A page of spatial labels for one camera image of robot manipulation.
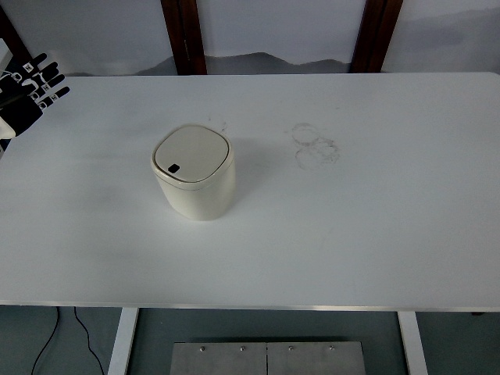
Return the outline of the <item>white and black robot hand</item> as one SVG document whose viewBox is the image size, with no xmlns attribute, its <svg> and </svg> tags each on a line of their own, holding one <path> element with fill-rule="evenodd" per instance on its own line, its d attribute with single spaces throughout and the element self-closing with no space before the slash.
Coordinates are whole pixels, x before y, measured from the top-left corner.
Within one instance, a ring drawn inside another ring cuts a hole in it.
<svg viewBox="0 0 500 375">
<path fill-rule="evenodd" d="M 41 53 L 1 76 L 2 140 L 20 136 L 48 107 L 70 92 L 69 87 L 62 86 L 65 76 L 59 72 L 57 62 L 39 67 L 46 59 L 47 55 Z"/>
</svg>

